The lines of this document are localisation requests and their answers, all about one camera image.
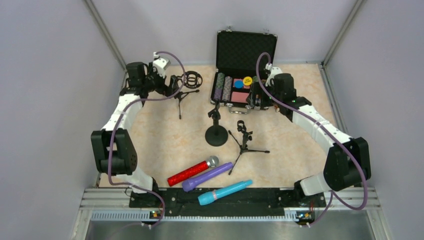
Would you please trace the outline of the black tripod shock-mount stand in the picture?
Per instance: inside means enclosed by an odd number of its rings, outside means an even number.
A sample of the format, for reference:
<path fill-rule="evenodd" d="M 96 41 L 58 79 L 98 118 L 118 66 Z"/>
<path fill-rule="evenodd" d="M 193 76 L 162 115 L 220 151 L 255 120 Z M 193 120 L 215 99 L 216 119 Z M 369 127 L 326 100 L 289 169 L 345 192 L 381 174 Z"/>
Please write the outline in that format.
<path fill-rule="evenodd" d="M 174 98 L 177 99 L 178 117 L 182 119 L 181 102 L 185 97 L 192 93 L 198 93 L 200 86 L 203 84 L 203 77 L 200 73 L 189 70 L 182 75 L 172 75 L 170 78 L 172 90 L 176 91 L 182 86 L 182 89 Z"/>

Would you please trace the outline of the red glitter microphone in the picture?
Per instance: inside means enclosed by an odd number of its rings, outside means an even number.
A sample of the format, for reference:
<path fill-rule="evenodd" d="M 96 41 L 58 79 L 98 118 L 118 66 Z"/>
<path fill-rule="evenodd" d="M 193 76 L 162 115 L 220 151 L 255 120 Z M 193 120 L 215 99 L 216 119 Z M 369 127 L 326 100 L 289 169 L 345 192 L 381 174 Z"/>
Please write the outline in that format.
<path fill-rule="evenodd" d="M 214 168 L 219 165 L 219 158 L 215 155 L 210 156 L 208 159 L 199 162 L 167 179 L 167 183 L 170 187 L 175 186 L 178 183 L 181 183 L 199 173 L 202 173 L 209 168 Z"/>

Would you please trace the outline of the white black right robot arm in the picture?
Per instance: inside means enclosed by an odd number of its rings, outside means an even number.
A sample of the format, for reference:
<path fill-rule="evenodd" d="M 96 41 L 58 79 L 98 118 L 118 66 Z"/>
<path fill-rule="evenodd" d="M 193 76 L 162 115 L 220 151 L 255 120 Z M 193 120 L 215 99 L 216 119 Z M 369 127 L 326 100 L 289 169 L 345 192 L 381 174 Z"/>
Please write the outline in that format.
<path fill-rule="evenodd" d="M 307 132 L 327 154 L 322 172 L 295 182 L 294 189 L 300 198 L 340 191 L 371 178 L 368 142 L 340 131 L 307 98 L 298 96 L 291 74 L 279 73 L 264 87 L 254 76 L 251 92 L 250 103 L 257 107 L 274 104 L 280 114 Z"/>

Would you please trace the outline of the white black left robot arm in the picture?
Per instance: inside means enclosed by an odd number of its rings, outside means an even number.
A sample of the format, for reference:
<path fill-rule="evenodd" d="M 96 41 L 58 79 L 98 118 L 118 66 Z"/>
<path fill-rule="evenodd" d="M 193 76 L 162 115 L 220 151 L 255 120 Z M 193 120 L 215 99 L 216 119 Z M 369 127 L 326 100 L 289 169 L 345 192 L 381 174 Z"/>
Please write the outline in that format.
<path fill-rule="evenodd" d="M 127 64 L 128 77 L 119 92 L 114 112 L 107 123 L 90 136 L 96 169 L 121 179 L 137 194 L 152 191 L 155 181 L 138 167 L 138 156 L 129 130 L 149 93 L 155 91 L 166 97 L 173 94 L 165 84 L 169 64 L 163 57 L 148 64 Z"/>

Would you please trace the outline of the black small tripod mic stand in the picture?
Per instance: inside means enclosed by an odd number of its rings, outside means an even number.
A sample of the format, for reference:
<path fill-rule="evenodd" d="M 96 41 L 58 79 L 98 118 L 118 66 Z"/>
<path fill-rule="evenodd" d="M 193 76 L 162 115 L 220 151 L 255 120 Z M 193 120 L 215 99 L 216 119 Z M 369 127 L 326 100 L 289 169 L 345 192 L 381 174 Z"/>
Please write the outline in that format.
<path fill-rule="evenodd" d="M 247 127 L 245 125 L 245 122 L 243 120 L 238 120 L 237 121 L 237 131 L 239 133 L 242 133 L 242 141 L 241 143 L 236 139 L 236 137 L 234 136 L 234 134 L 228 130 L 228 134 L 233 138 L 233 140 L 237 143 L 238 147 L 239 147 L 239 153 L 238 156 L 236 158 L 236 160 L 233 163 L 233 167 L 229 170 L 228 175 L 230 176 L 233 173 L 233 170 L 239 160 L 239 158 L 241 157 L 242 154 L 244 153 L 264 153 L 264 154 L 269 154 L 270 151 L 269 150 L 257 150 L 257 149 L 249 149 L 247 143 L 249 141 L 252 141 L 252 134 L 253 131 L 248 131 Z"/>

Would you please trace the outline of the black round-base mic stand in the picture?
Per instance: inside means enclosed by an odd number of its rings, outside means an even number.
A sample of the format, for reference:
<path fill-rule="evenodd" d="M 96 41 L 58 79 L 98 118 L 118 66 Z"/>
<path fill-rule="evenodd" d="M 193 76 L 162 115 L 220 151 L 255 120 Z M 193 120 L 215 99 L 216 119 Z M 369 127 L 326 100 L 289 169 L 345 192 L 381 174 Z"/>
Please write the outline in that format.
<path fill-rule="evenodd" d="M 214 109 L 208 112 L 208 117 L 212 119 L 213 124 L 205 132 L 206 142 L 213 147 L 220 147 L 228 140 L 227 130 L 219 124 L 221 114 L 219 112 L 220 101 L 216 100 Z"/>

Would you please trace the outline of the yellow round dealer chip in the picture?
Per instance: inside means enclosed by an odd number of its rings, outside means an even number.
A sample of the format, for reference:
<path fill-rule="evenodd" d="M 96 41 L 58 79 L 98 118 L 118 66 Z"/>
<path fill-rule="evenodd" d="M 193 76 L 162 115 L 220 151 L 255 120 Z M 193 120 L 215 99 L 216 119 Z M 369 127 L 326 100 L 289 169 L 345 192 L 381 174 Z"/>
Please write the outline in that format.
<path fill-rule="evenodd" d="M 253 83 L 253 78 L 250 76 L 246 76 L 242 80 L 244 86 L 250 86 Z"/>

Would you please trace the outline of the pink card deck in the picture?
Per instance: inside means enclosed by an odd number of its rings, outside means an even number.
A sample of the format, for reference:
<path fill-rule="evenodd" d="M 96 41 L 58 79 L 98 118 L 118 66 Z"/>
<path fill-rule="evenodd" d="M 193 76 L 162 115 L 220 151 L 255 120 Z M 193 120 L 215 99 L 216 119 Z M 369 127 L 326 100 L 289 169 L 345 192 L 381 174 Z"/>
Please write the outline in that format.
<path fill-rule="evenodd" d="M 249 97 L 249 93 L 248 92 L 237 92 L 237 91 L 234 91 L 231 94 L 230 100 L 232 102 L 235 102 L 235 103 L 245 104 L 245 103 L 247 103 L 247 98 L 248 97 Z"/>

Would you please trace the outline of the blue round dealer chip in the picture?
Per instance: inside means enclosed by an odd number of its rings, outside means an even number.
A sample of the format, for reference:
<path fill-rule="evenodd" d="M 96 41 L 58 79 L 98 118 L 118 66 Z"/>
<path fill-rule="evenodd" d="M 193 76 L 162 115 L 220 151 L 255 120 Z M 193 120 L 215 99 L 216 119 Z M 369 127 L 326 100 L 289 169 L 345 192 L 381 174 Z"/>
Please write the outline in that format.
<path fill-rule="evenodd" d="M 236 89 L 242 89 L 244 87 L 242 80 L 235 80 L 233 85 Z"/>

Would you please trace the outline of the blue orange chip stack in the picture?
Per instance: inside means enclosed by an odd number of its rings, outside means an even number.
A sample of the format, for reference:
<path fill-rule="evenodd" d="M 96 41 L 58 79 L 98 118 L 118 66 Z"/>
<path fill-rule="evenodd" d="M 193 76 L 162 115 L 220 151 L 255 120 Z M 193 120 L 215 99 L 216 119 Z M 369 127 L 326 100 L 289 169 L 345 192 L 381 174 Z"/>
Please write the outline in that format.
<path fill-rule="evenodd" d="M 230 94 L 232 90 L 233 78 L 230 76 L 226 76 L 224 78 L 224 85 L 222 89 L 222 98 L 223 102 L 228 102 L 230 100 Z"/>

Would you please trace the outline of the purple green chip stack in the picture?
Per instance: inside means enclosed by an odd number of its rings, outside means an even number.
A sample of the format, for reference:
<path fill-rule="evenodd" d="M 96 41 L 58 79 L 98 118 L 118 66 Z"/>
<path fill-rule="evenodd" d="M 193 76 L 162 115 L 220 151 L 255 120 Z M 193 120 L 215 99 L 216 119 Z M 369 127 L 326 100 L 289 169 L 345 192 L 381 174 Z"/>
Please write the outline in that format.
<path fill-rule="evenodd" d="M 217 79 L 215 83 L 215 89 L 213 94 L 213 100 L 219 101 L 222 98 L 222 92 L 224 88 L 224 81 L 225 81 L 225 74 L 222 72 L 219 72 L 217 74 Z"/>

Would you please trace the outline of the black poker chip case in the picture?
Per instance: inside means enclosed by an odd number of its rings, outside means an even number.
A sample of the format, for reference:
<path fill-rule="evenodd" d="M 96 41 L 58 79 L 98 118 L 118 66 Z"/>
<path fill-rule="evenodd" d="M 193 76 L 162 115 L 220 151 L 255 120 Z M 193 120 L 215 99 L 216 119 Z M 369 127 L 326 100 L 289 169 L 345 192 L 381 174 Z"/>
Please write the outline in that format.
<path fill-rule="evenodd" d="M 209 98 L 210 103 L 214 105 L 216 102 L 213 97 L 218 73 L 224 73 L 225 77 L 232 77 L 232 86 L 230 100 L 226 102 L 222 101 L 221 98 L 220 104 L 229 110 L 240 108 L 245 109 L 246 113 L 254 110 L 249 106 L 249 96 L 246 99 L 247 103 L 232 102 L 232 92 L 249 93 L 254 82 L 266 82 L 265 66 L 274 61 L 277 42 L 278 36 L 276 34 L 232 30 L 218 31 L 216 35 L 215 75 Z M 240 89 L 235 88 L 234 81 L 243 81 L 245 77 L 252 77 L 252 84 Z"/>

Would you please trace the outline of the purple microphone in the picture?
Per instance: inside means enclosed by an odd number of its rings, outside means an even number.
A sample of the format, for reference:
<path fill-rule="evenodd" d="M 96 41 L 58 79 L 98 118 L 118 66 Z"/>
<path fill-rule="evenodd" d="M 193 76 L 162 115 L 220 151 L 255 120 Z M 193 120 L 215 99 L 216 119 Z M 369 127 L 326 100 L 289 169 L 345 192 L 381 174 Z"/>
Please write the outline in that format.
<path fill-rule="evenodd" d="M 230 170 L 233 168 L 232 162 L 227 162 L 221 166 L 215 167 L 212 170 L 207 171 L 199 176 L 189 178 L 182 183 L 182 189 L 184 192 L 190 192 L 194 190 L 198 185 L 207 182 L 208 180 Z"/>

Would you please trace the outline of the cyan microphone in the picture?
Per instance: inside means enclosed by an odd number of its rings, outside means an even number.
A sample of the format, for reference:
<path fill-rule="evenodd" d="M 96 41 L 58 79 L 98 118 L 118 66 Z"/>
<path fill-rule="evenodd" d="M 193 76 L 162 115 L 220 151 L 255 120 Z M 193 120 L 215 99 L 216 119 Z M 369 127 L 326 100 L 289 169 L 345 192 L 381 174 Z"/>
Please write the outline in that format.
<path fill-rule="evenodd" d="M 248 186 L 252 185 L 253 181 L 251 179 L 246 181 L 240 181 L 237 183 L 234 183 L 232 185 L 219 188 L 217 190 L 208 191 L 206 193 L 201 194 L 198 196 L 198 202 L 201 206 L 209 205 L 213 202 L 215 202 L 218 199 L 221 199 L 223 197 L 226 197 L 228 195 L 231 195 L 233 193 L 239 192 L 241 190 L 244 190 Z"/>

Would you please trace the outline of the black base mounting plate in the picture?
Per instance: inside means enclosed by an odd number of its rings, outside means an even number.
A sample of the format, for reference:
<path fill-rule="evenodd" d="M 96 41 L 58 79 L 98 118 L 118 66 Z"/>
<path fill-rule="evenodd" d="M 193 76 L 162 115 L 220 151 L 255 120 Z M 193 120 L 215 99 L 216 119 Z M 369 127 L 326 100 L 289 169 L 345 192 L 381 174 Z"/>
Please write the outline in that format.
<path fill-rule="evenodd" d="M 125 194 L 130 208 L 165 208 L 167 217 L 279 217 L 288 208 L 312 210 L 327 205 L 323 193 L 300 198 L 293 189 L 245 188 L 222 197 L 211 204 L 200 205 L 198 197 L 212 188 L 196 188 L 185 192 L 182 188 L 160 188 L 157 196 L 150 193 Z"/>

